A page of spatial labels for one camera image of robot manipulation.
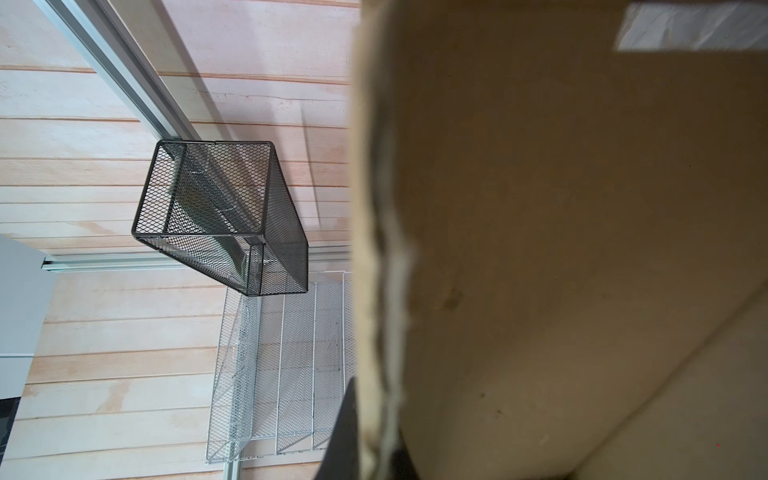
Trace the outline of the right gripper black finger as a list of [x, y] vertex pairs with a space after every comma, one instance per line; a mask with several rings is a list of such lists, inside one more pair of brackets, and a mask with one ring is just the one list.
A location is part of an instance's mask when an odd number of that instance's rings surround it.
[[315, 480], [358, 480], [358, 413], [356, 377], [346, 388], [341, 408]]

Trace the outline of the brown cardboard box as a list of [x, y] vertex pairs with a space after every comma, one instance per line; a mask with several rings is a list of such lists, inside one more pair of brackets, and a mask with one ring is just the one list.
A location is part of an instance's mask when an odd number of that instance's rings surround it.
[[767, 280], [763, 1], [365, 1], [358, 458], [565, 477]]

